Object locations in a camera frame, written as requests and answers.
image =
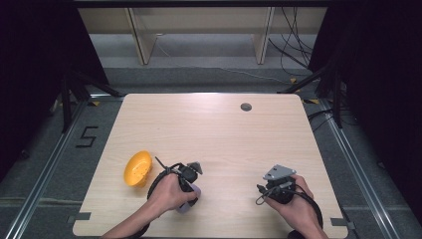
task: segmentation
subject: floor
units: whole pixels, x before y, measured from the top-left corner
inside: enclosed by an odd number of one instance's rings
[[[301,38],[311,47],[316,37]],[[280,35],[271,39],[283,48]],[[129,35],[92,35],[92,40],[110,85],[123,93],[275,94],[310,73],[287,57],[281,59],[272,45],[265,64],[257,65],[247,35],[160,35],[147,66],[138,63]],[[287,51],[306,62],[300,52]],[[330,99],[316,101],[316,85],[317,81],[296,92],[309,116],[330,108]],[[90,91],[98,98],[86,106],[74,106],[75,123],[69,133],[62,134],[63,116],[57,106],[28,145],[30,156],[18,160],[0,183],[0,235],[9,232],[15,218],[23,218],[24,230],[18,237],[76,238],[73,221],[121,105],[121,100],[102,97],[104,93],[97,89]],[[422,238],[421,226],[378,163],[346,104],[341,114],[342,129],[336,127],[331,114],[317,115],[310,124],[349,222],[347,238]],[[87,126],[99,129],[90,129],[96,136],[93,146],[81,147],[88,143],[81,138]],[[33,206],[28,205],[31,199]]]

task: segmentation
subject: metal frame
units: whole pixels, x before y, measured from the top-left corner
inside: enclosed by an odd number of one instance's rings
[[[173,7],[328,7],[362,0],[73,0],[77,8],[173,8]]]
[[[319,101],[320,107],[323,111],[329,110],[329,104],[325,99],[320,99]],[[357,159],[356,154],[348,142],[342,128],[338,128],[336,126],[336,122],[330,115],[326,115],[326,119],[328,120],[329,127],[331,128],[332,133],[334,134],[335,139],[344,154],[348,166],[350,167],[350,170],[353,173],[356,182],[362,191],[363,197],[366,199],[366,202],[368,203],[382,234],[385,238],[400,238],[390,215],[375,192],[375,189],[370,183],[363,167],[360,165],[359,160]]]
[[[43,171],[41,172],[40,176],[37,179],[34,187],[32,188],[30,194],[25,199],[24,204],[22,205],[21,209],[19,210],[18,215],[13,220],[9,230],[6,234],[6,238],[21,238],[28,223],[37,208],[37,204],[44,193],[53,173],[60,161],[63,151],[65,150],[69,138],[74,132],[75,124],[78,121],[80,115],[84,111],[85,107],[87,106],[87,102],[79,102],[75,112],[74,112],[74,120],[69,125],[68,130],[62,133],[59,138],[56,147],[54,148],[52,154],[49,157],[46,165],[44,166]]]

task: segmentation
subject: wooden table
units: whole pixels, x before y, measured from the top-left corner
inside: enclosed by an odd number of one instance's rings
[[[245,112],[241,104],[252,109]],[[195,184],[201,198],[186,214],[170,211],[151,223],[144,236],[283,238],[292,230],[263,204],[256,184],[281,164],[303,175],[318,203],[324,230],[344,238],[335,195],[300,98],[265,94],[150,94],[125,97],[81,208],[74,233],[99,236],[146,200],[163,169],[154,161],[143,188],[123,181],[128,160],[148,150],[166,165],[199,161],[204,171]]]

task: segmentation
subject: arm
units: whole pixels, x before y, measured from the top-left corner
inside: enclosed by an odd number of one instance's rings
[[[113,227],[102,238],[122,238],[133,235],[164,212],[175,209],[196,197],[194,191],[183,192],[177,175],[170,173],[159,181],[149,199],[138,210]]]
[[[309,197],[314,198],[314,195],[308,188],[303,177],[292,175],[292,178],[295,179],[297,185],[304,189]],[[305,238],[328,238],[317,222],[317,215],[314,209],[299,196],[295,195],[288,204],[278,203],[269,197],[265,198],[265,202],[278,211],[279,214],[286,219],[287,223],[289,223],[293,229],[299,231]]]

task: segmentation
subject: yellow bowl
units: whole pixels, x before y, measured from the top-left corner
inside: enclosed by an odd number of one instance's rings
[[[143,187],[146,176],[152,168],[152,159],[146,150],[135,154],[126,165],[124,170],[124,182],[129,186]]]

